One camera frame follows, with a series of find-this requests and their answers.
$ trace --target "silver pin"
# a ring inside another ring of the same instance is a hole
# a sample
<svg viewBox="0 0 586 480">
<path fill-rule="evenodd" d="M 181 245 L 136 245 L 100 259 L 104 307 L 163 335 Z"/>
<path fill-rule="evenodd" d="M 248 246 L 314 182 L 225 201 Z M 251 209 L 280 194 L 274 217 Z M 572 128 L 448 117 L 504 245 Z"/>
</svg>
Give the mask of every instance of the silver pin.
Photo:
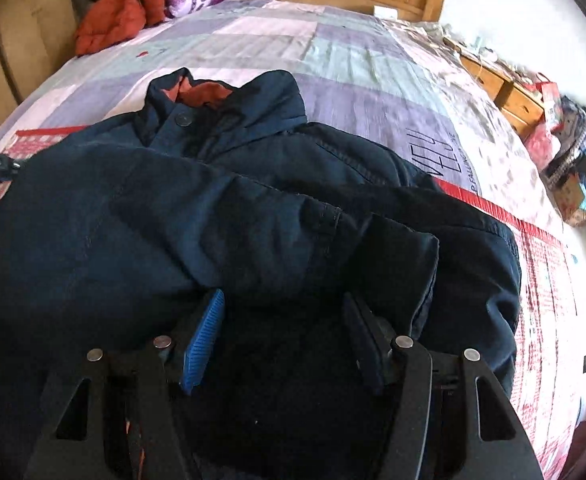
<svg viewBox="0 0 586 480">
<path fill-rule="evenodd" d="M 153 339 L 153 346 L 158 350 L 162 350 L 164 348 L 169 348 L 173 340 L 170 336 L 167 335 L 159 335 L 155 339 Z"/>
<path fill-rule="evenodd" d="M 413 346 L 413 339 L 407 335 L 399 335 L 395 338 L 395 344 L 400 348 L 411 348 Z"/>
<path fill-rule="evenodd" d="M 104 352 L 102 351 L 101 348 L 94 348 L 93 350 L 89 350 L 88 353 L 86 354 L 86 358 L 91 362 L 97 362 L 100 359 L 102 359 L 104 355 Z"/>
<path fill-rule="evenodd" d="M 467 348 L 464 351 L 464 357 L 467 358 L 469 361 L 477 363 L 478 361 L 480 361 L 480 352 L 478 352 L 474 348 Z"/>
</svg>

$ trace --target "wooden nightstand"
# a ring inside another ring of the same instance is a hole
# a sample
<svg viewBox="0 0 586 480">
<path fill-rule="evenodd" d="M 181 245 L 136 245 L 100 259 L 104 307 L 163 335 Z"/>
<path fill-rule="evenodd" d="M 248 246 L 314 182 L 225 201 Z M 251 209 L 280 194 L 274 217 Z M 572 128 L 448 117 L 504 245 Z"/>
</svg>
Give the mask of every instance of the wooden nightstand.
<svg viewBox="0 0 586 480">
<path fill-rule="evenodd" d="M 542 101 L 514 81 L 500 66 L 480 59 L 448 38 L 444 38 L 444 43 L 460 54 L 464 68 L 486 91 L 524 141 L 544 116 Z"/>
</svg>

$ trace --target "blue gripper pad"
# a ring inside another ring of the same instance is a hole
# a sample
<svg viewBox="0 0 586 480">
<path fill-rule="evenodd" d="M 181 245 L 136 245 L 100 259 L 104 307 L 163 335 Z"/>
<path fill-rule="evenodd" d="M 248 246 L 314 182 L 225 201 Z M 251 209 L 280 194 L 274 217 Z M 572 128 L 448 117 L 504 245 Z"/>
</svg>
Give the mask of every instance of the blue gripper pad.
<svg viewBox="0 0 586 480">
<path fill-rule="evenodd" d="M 224 320 L 224 311 L 224 293 L 217 289 L 209 299 L 209 304 L 205 307 L 198 327 L 184 352 L 180 387 L 187 395 L 191 394 L 193 388 L 201 383 L 204 377 L 213 345 Z"/>
</svg>

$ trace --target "plaid blanket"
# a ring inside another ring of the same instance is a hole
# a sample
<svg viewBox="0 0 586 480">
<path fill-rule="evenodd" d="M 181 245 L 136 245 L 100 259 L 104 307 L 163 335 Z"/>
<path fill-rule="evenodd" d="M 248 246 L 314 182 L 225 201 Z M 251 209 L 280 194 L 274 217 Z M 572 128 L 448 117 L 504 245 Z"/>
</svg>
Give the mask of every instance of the plaid blanket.
<svg viewBox="0 0 586 480">
<path fill-rule="evenodd" d="M 333 7 L 226 0 L 70 60 L 0 127 L 0 152 L 25 158 L 66 133 L 20 130 L 139 110 L 149 81 L 182 66 L 234 86 L 266 70 L 289 70 L 310 121 L 388 146 L 512 225 L 523 270 L 512 403 L 545 478 L 557 478 L 581 373 L 571 355 L 577 318 L 568 264 L 551 236 L 561 235 L 562 222 L 520 140 L 458 60 L 415 25 Z"/>
</svg>

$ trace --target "white wall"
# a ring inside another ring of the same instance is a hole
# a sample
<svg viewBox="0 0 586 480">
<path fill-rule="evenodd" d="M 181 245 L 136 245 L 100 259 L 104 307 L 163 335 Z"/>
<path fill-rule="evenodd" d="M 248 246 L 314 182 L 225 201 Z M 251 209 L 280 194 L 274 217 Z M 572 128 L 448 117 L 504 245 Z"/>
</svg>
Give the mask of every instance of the white wall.
<svg viewBox="0 0 586 480">
<path fill-rule="evenodd" d="M 440 22 L 586 105 L 586 17 L 573 0 L 444 0 Z"/>
</svg>

